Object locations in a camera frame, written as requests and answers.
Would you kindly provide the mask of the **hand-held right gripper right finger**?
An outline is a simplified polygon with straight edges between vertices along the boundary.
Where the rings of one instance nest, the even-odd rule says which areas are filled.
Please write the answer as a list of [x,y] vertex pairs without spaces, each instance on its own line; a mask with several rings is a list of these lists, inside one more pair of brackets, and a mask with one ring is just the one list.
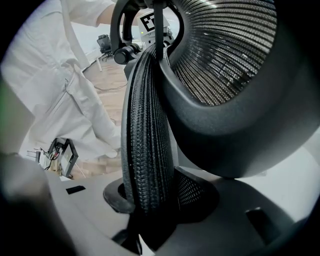
[[270,256],[288,240],[294,220],[252,186],[178,167],[215,188],[216,208],[202,221],[178,224],[155,256]]

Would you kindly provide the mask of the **person's right white shoe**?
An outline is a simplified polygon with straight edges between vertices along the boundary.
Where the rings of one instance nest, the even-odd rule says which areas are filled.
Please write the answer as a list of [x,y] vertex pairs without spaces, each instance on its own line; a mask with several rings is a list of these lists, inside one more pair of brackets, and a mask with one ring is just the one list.
[[114,159],[114,158],[116,158],[116,157],[119,155],[119,152],[120,152],[120,151],[121,151],[120,148],[116,148],[116,149],[109,148],[109,149],[106,150],[105,155],[106,155],[108,158]]

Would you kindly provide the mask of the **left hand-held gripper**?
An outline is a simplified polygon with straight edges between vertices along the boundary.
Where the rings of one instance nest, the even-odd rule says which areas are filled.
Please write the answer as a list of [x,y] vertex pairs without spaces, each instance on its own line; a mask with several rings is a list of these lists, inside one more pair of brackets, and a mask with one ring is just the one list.
[[[154,12],[147,12],[137,18],[141,41],[146,47],[156,42]],[[167,47],[174,42],[173,33],[169,28],[170,24],[163,16],[163,46]]]

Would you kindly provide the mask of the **person's left forearm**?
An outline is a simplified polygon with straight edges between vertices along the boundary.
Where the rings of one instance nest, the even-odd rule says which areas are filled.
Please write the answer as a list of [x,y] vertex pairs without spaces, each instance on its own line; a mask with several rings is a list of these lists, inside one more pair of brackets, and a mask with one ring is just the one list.
[[114,8],[115,8],[115,3],[111,1],[110,4],[98,16],[96,24],[98,26],[100,24],[110,25],[112,21]]

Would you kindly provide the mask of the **black mesh swivel chair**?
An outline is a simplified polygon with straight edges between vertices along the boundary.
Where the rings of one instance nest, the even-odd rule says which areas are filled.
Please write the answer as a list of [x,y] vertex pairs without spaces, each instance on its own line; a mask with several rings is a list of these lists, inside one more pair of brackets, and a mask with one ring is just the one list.
[[97,43],[100,47],[100,52],[102,54],[101,60],[106,61],[109,57],[113,55],[111,49],[111,40],[107,34],[102,34],[98,36]]

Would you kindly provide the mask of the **black office chair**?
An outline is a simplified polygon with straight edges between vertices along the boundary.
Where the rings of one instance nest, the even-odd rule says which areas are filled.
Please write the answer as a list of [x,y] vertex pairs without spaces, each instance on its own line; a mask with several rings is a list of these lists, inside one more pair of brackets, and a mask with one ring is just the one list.
[[[137,18],[153,11],[155,43]],[[164,46],[163,16],[174,41]],[[115,61],[128,80],[122,178],[104,199],[129,215],[113,241],[155,253],[219,194],[179,167],[242,182],[285,160],[320,128],[320,0],[117,0]],[[320,256],[320,193],[270,256]]]

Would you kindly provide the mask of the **person in white coat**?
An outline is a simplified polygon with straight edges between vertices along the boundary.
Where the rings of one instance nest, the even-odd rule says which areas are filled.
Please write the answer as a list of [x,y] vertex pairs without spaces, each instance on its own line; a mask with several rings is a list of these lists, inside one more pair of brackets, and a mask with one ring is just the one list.
[[44,0],[14,36],[0,70],[34,116],[23,150],[35,146],[48,151],[54,139],[70,139],[78,157],[90,160],[120,148],[121,129],[82,72],[89,61],[72,27],[97,27],[110,2]]

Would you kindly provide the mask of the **white table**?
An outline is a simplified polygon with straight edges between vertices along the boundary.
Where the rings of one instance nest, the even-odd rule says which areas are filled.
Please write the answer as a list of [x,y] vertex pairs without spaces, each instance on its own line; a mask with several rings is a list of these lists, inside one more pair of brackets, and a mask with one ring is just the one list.
[[101,53],[100,48],[95,48],[94,50],[88,52],[85,54],[87,57],[87,60],[89,61],[89,65],[82,69],[82,72],[84,73],[87,69],[89,69],[93,64],[97,64],[99,71],[102,71],[101,63],[103,60],[107,60],[107,58],[113,56],[112,50],[107,50],[106,53]]

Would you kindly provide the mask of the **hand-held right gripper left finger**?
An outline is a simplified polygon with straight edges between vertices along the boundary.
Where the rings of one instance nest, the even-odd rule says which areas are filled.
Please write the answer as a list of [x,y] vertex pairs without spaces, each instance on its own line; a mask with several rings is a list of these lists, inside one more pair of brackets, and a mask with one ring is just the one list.
[[54,172],[46,176],[77,256],[134,256],[112,240],[126,228],[129,215],[115,212],[103,197],[105,187],[121,178],[121,172],[65,181]]

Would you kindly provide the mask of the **black screen device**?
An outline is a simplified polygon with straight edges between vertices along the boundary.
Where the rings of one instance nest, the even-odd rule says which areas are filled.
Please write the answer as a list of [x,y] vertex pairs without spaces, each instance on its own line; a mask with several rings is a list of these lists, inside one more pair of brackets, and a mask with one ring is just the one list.
[[78,153],[71,139],[55,138],[45,153],[49,164],[45,170],[51,170],[63,177],[72,178],[72,169],[78,160]]

